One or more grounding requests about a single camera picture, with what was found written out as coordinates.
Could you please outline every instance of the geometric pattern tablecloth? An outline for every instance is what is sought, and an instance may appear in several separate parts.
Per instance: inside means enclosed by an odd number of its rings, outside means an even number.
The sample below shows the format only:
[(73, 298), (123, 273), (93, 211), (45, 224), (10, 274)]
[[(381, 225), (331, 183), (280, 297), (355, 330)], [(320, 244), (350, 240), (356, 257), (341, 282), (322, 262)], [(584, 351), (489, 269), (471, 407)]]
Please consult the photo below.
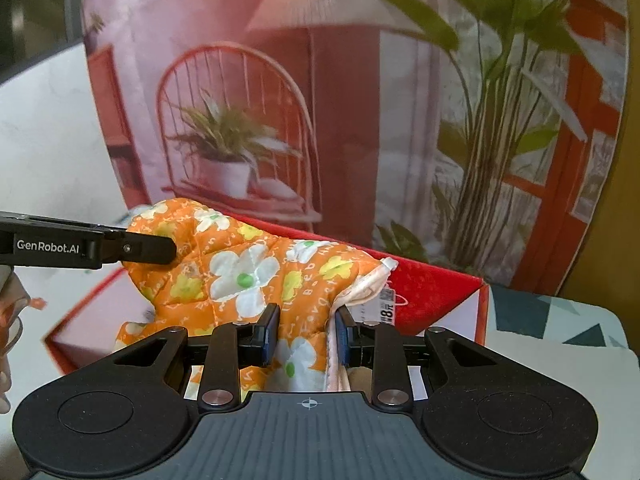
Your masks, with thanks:
[(620, 320), (605, 308), (498, 285), (490, 288), (488, 330), (573, 345), (628, 348)]

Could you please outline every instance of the human hand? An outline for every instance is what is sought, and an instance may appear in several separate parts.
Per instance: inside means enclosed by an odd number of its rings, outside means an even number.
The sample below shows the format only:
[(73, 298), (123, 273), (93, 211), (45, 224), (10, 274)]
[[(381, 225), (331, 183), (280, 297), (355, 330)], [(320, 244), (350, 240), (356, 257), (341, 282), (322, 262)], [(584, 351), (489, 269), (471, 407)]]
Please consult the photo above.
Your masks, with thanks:
[(11, 408), (6, 393), (11, 387), (7, 353), (22, 334), (20, 311), (29, 304), (29, 296), (11, 267), (0, 266), (0, 413)]

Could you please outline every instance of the quilted fabric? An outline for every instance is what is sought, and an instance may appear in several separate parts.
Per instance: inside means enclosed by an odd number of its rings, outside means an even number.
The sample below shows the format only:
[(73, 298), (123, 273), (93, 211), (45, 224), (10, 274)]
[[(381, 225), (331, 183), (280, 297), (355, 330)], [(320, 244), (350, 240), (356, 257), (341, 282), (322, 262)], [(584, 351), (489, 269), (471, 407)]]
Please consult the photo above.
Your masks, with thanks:
[[(379, 261), (338, 242), (274, 236), (181, 198), (156, 204), (135, 217), (129, 230), (171, 237), (177, 257), (168, 266), (125, 264), (156, 318), (124, 324), (117, 348), (173, 325), (186, 327), (189, 335), (207, 335), (219, 324), (255, 321), (273, 302), (281, 309), (274, 362), (268, 370), (241, 371), (243, 395), (348, 387), (327, 321), (340, 304), (377, 294), (395, 265), (390, 258)], [(198, 380), (196, 373), (188, 394)]]

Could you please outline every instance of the printed backdrop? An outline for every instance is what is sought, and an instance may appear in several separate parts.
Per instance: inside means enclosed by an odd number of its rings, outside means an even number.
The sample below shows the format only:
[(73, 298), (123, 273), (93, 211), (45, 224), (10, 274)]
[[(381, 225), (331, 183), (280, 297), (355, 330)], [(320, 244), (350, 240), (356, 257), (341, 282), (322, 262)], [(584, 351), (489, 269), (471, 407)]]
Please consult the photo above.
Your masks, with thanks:
[(540, 294), (596, 208), (626, 0), (84, 0), (130, 206), (185, 196)]

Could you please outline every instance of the potted plant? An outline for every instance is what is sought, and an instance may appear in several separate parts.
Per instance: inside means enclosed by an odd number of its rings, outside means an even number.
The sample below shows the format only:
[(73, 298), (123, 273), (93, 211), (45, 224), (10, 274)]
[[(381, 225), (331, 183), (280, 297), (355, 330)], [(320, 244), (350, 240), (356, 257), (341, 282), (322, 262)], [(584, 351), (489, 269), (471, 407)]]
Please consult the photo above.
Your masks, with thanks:
[(203, 110), (178, 107), (189, 131), (173, 140), (194, 147), (195, 176), (200, 184), (233, 198), (246, 198), (249, 182), (258, 179), (258, 163), (274, 164), (273, 154), (300, 157), (278, 131), (253, 120), (233, 105), (219, 105), (206, 90), (200, 90)]

